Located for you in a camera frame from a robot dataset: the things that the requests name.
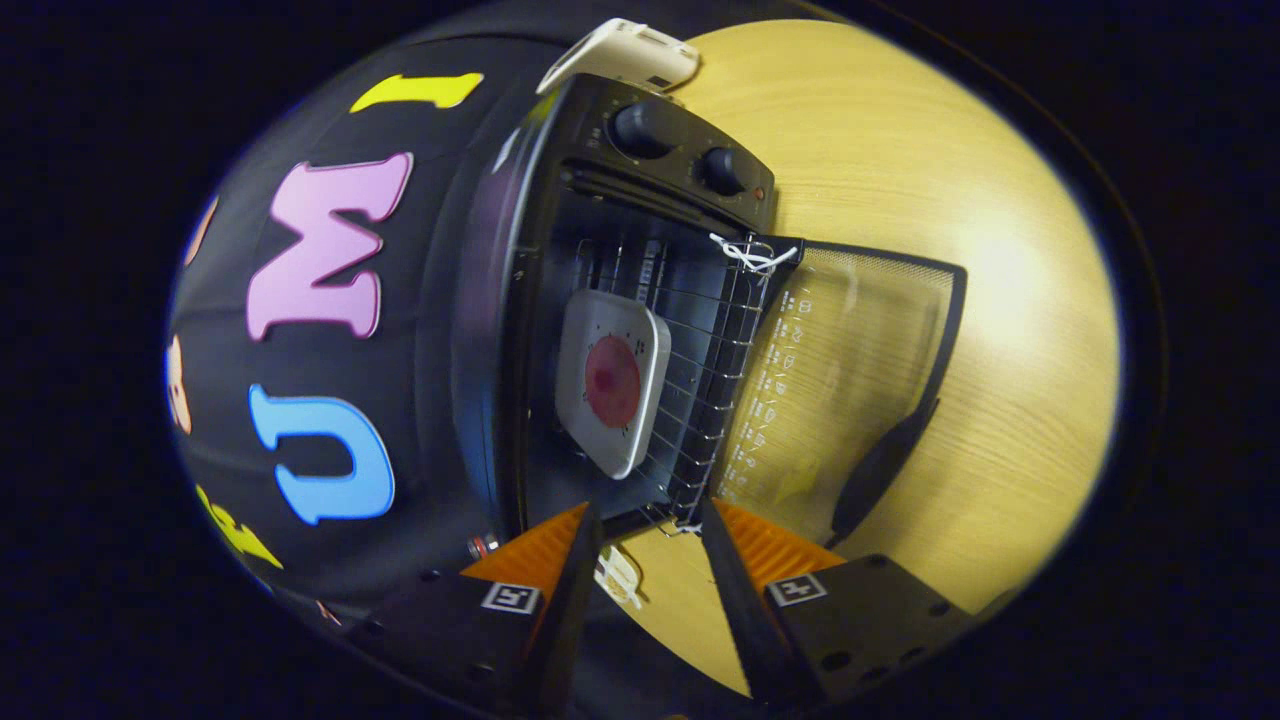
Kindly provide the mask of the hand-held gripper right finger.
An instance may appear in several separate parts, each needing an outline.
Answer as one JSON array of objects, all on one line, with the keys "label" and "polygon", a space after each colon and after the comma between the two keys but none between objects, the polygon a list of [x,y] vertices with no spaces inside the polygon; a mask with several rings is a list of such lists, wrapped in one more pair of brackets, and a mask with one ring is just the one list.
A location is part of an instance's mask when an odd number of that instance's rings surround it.
[{"label": "hand-held gripper right finger", "polygon": [[769,707],[845,705],[977,626],[886,555],[844,559],[719,498],[699,514],[750,696]]}]

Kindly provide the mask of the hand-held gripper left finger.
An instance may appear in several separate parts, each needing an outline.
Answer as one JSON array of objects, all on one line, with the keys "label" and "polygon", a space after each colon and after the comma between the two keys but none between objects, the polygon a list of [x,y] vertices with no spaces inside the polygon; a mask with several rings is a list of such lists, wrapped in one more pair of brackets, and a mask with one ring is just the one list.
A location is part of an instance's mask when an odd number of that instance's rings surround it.
[{"label": "hand-held gripper left finger", "polygon": [[347,633],[365,659],[484,719],[559,719],[603,546],[580,503],[453,574],[424,571]]}]

